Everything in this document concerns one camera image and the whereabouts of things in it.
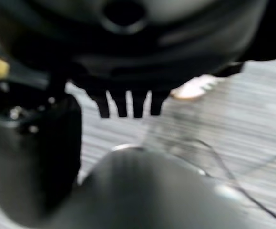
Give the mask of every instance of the hole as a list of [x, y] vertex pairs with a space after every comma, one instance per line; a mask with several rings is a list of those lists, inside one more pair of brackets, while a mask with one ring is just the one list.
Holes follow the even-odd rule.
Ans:
[[104, 15], [118, 26], [131, 26], [145, 18], [145, 9], [134, 1], [114, 1], [104, 8]]

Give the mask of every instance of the metal screw head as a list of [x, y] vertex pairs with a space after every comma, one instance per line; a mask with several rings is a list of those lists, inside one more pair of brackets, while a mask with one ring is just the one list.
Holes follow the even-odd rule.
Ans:
[[2, 90], [5, 93], [8, 93], [10, 91], [10, 86], [7, 82], [0, 82], [0, 90]]
[[29, 127], [29, 131], [33, 134], [37, 133], [39, 131], [39, 128], [37, 126], [31, 125]]
[[10, 118], [13, 120], [17, 120], [19, 119], [22, 112], [23, 112], [23, 108], [21, 106], [16, 106], [10, 110]]
[[55, 103], [55, 98], [54, 97], [50, 97], [49, 99], [48, 99], [48, 102], [50, 103], [50, 104], [54, 104]]

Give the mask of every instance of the floor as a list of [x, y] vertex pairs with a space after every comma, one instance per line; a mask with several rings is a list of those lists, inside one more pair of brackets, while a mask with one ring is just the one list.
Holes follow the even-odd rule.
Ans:
[[[82, 169], [84, 177], [114, 146], [141, 144], [177, 154], [221, 181], [224, 173], [207, 142], [221, 155], [240, 183], [276, 213], [276, 61], [249, 62], [243, 73], [219, 85], [197, 102], [168, 99], [163, 115], [141, 120], [113, 117], [101, 120], [84, 91], [68, 85], [83, 108]], [[252, 228], [276, 229], [276, 221], [249, 201], [243, 201]], [[18, 229], [0, 211], [0, 229]]]

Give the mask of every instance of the black plastic part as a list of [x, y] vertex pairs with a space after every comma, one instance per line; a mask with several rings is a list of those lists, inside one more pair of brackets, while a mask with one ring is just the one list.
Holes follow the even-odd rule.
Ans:
[[127, 117], [126, 91], [109, 91], [118, 108], [120, 118]]
[[86, 92], [89, 97], [96, 102], [101, 118], [109, 118], [110, 112], [106, 91], [86, 90]]
[[[44, 91], [6, 83], [8, 92], [0, 90], [0, 207], [16, 223], [37, 227], [76, 182], [81, 110], [71, 95], [49, 103]], [[12, 120], [16, 106], [24, 113]]]
[[109, 153], [43, 228], [249, 228], [240, 218], [214, 182], [182, 160], [123, 148]]
[[151, 116], [159, 116], [163, 102], [170, 95], [170, 91], [152, 91]]
[[132, 35], [103, 26], [101, 15], [113, 1], [0, 0], [0, 43], [35, 69], [79, 64], [90, 73], [79, 82], [84, 89], [171, 90], [242, 55], [267, 3], [128, 1], [137, 2], [147, 20]]
[[213, 75], [219, 78], [226, 78], [231, 75], [239, 74], [242, 71], [244, 64], [244, 62], [235, 62], [224, 68], [222, 71], [214, 73]]
[[148, 91], [132, 91], [134, 118], [143, 118], [144, 102], [147, 93]]

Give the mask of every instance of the black plastic housing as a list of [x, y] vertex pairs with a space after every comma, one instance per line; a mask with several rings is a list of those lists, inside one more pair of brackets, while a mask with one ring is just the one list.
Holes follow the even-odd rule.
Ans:
[[[76, 182], [81, 110], [71, 95], [50, 98], [41, 90], [1, 83], [0, 207], [15, 222], [35, 227]], [[14, 107], [23, 109], [15, 120], [10, 118]]]

